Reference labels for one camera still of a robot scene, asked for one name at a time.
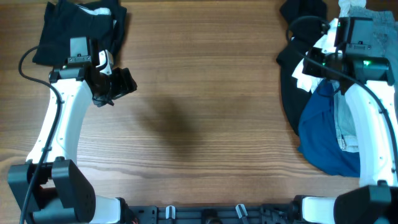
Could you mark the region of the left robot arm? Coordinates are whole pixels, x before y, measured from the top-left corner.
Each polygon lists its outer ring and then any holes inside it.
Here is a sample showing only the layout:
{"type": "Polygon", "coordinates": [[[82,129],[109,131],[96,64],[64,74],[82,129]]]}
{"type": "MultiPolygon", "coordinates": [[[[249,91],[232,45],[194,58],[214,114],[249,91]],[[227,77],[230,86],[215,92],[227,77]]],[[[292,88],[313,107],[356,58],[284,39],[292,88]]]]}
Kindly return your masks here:
{"type": "Polygon", "coordinates": [[[74,37],[70,54],[49,73],[50,101],[39,137],[25,163],[10,167],[7,182],[21,223],[137,223],[122,198],[95,190],[76,164],[89,105],[112,105],[136,90],[126,68],[114,68],[108,52],[89,37],[74,37]]]}

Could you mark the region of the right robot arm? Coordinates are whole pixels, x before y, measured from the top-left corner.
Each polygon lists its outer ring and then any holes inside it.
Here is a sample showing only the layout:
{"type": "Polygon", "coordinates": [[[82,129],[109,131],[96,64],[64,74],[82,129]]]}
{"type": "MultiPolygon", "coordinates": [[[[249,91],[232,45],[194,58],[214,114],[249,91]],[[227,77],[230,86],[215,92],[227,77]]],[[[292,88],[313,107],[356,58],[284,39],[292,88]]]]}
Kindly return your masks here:
{"type": "Polygon", "coordinates": [[[374,22],[341,17],[332,48],[312,48],[303,72],[336,80],[346,98],[359,141],[359,187],[335,198],[298,195],[289,222],[397,222],[397,78],[387,58],[375,54],[374,22]]]}

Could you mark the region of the light blue denim shorts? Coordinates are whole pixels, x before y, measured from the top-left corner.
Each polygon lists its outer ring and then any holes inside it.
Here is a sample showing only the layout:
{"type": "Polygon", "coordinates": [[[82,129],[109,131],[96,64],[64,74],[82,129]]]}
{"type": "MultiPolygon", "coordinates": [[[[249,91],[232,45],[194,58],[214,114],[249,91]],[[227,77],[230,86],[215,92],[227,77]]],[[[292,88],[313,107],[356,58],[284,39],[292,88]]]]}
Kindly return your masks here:
{"type": "MultiPolygon", "coordinates": [[[[340,17],[366,17],[374,22],[373,56],[385,57],[389,60],[392,72],[397,78],[397,21],[391,11],[371,11],[360,6],[350,5],[342,9],[340,17]]],[[[358,140],[356,136],[353,117],[344,96],[338,93],[334,96],[334,120],[336,137],[341,150],[346,152],[358,152],[358,140]]]]}

